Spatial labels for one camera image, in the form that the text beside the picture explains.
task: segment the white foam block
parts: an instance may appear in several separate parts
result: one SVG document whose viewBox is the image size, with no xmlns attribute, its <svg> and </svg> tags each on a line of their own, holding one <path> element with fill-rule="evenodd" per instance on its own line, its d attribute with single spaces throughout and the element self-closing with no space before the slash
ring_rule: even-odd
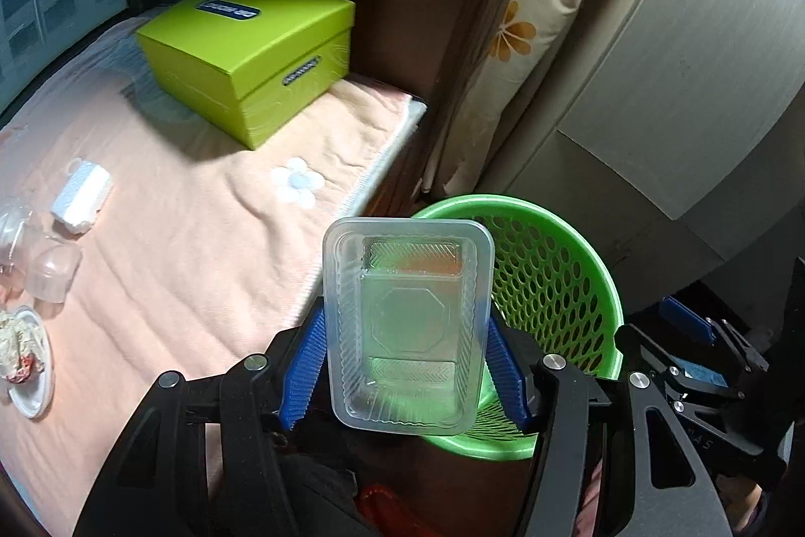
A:
<svg viewBox="0 0 805 537">
<path fill-rule="evenodd" d="M 95 224 L 111 189 L 109 172 L 84 160 L 53 202 L 51 215 L 73 235 L 82 235 Z"/>
</svg>

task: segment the blue gripper pad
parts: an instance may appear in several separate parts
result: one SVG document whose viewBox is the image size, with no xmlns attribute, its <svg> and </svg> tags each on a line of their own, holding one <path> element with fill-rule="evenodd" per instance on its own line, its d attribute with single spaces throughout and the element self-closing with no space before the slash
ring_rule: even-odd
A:
<svg viewBox="0 0 805 537">
<path fill-rule="evenodd" d="M 518 430 L 525 430 L 531 420 L 526 405 L 526 380 L 514 363 L 506 340 L 494 319 L 490 319 L 489 335 L 486 339 L 486 366 L 492 374 L 492 382 L 495 384 L 495 391 L 498 392 L 506 416 Z"/>
<path fill-rule="evenodd" d="M 327 356 L 327 336 L 325 334 L 325 308 L 321 305 L 315 310 L 306 329 L 302 342 L 288 366 L 283 379 L 283 400 L 279 406 L 279 423 L 285 430 L 291 430 L 297 421 L 307 413 L 315 383 L 319 380 L 322 364 Z"/>
<path fill-rule="evenodd" d="M 715 331 L 712 326 L 672 296 L 667 296 L 659 302 L 659 316 L 691 340 L 706 346 L 715 344 Z"/>
</svg>

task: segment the red cloth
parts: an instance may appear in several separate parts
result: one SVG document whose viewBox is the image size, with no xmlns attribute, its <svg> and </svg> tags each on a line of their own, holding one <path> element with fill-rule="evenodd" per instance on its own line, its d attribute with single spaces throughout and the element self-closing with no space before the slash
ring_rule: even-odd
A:
<svg viewBox="0 0 805 537">
<path fill-rule="evenodd" d="M 581 503 L 581 510 L 576 518 L 576 529 L 573 537 L 593 537 L 593 528 L 596 526 L 598 514 L 598 498 L 601 495 L 601 462 L 593 470 L 590 484 L 587 485 L 585 498 Z"/>
<path fill-rule="evenodd" d="M 425 526 L 397 494 L 383 485 L 364 487 L 356 505 L 383 537 L 441 537 Z"/>
</svg>

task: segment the box label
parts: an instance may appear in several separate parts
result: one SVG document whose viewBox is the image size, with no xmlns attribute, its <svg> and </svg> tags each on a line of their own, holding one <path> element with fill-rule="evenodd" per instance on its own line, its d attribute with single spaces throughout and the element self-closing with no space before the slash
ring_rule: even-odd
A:
<svg viewBox="0 0 805 537">
<path fill-rule="evenodd" d="M 204 10 L 206 13 L 229 17 L 230 19 L 254 19 L 260 14 L 259 9 L 251 8 L 248 5 L 240 5 L 231 1 L 209 0 L 196 5 L 196 9 Z"/>
<path fill-rule="evenodd" d="M 314 66 L 321 62 L 321 56 L 312 57 L 310 60 L 305 62 L 299 69 L 296 71 L 292 71 L 286 77 L 283 78 L 283 86 L 286 88 L 290 85 L 293 81 L 299 79 L 300 77 L 304 76 L 305 73 L 309 72 Z"/>
</svg>

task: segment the styrofoam piece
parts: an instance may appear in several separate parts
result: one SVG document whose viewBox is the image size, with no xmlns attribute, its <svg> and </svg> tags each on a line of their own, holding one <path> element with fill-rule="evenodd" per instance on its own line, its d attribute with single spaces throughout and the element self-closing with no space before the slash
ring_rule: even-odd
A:
<svg viewBox="0 0 805 537">
<path fill-rule="evenodd" d="M 39 344 L 44 354 L 44 369 L 41 372 L 33 372 L 31 377 L 19 385 L 9 385 L 8 395 L 11 403 L 28 419 L 36 419 L 43 415 L 50 405 L 53 398 L 53 352 L 51 351 L 50 341 L 47 338 L 47 331 L 42 324 L 39 315 L 28 306 L 21 306 L 15 312 L 15 317 L 22 319 L 31 327 L 39 328 L 34 331 L 34 338 Z"/>
<path fill-rule="evenodd" d="M 111 189 L 109 172 L 84 160 L 53 202 L 51 215 L 73 235 L 82 235 L 95 224 Z"/>
</svg>

